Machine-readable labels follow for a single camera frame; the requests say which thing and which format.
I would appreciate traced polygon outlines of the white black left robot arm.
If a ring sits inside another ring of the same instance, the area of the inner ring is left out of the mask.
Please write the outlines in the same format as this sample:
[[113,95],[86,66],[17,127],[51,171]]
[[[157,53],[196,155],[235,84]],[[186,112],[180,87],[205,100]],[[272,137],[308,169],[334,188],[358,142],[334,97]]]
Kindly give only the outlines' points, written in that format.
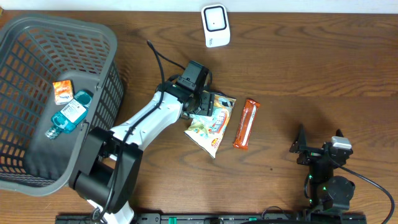
[[128,200],[146,147],[183,114],[213,112],[215,95],[195,84],[160,84],[137,114],[109,130],[93,128],[80,149],[69,186],[94,207],[91,223],[130,223]]

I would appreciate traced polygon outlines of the grey plastic shopping basket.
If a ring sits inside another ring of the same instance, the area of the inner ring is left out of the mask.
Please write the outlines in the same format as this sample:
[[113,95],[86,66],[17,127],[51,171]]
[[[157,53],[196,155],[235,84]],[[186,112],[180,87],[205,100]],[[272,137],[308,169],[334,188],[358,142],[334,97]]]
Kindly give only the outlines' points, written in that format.
[[[67,184],[86,135],[111,129],[124,88],[114,32],[101,24],[24,14],[1,28],[1,188],[32,196]],[[88,114],[70,134],[49,139],[61,110],[53,83],[91,93]]]

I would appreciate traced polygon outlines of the yellow snack bag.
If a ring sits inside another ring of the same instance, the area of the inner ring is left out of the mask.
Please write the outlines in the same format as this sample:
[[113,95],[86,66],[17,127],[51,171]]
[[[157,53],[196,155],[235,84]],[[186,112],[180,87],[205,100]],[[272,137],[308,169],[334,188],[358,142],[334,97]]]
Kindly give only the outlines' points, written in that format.
[[194,143],[205,150],[213,159],[222,142],[230,121],[236,99],[215,93],[211,116],[191,115],[192,123],[184,131]]

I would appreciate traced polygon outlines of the orange snack bar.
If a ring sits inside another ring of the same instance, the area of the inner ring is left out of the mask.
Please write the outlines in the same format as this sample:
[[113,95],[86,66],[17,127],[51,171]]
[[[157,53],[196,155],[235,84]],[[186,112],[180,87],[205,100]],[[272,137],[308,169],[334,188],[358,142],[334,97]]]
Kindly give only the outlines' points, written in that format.
[[254,123],[260,105],[260,103],[252,99],[246,100],[233,147],[244,150],[248,149],[248,142],[251,135],[252,125]]

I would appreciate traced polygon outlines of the blue mouthwash bottle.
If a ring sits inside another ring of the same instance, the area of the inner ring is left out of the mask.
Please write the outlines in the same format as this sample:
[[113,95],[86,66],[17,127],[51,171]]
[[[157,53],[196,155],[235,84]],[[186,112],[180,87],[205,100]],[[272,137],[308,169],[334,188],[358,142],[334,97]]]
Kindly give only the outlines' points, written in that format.
[[73,99],[51,117],[52,126],[45,132],[49,139],[61,133],[72,133],[88,114],[93,94],[86,90],[78,91]]

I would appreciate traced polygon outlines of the small orange carton box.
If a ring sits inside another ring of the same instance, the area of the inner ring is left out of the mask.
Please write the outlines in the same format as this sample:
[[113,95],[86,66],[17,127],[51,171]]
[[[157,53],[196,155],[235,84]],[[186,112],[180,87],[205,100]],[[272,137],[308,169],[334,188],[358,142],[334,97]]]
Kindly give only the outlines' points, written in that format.
[[64,105],[73,99],[73,87],[70,80],[53,82],[54,101],[56,105]]

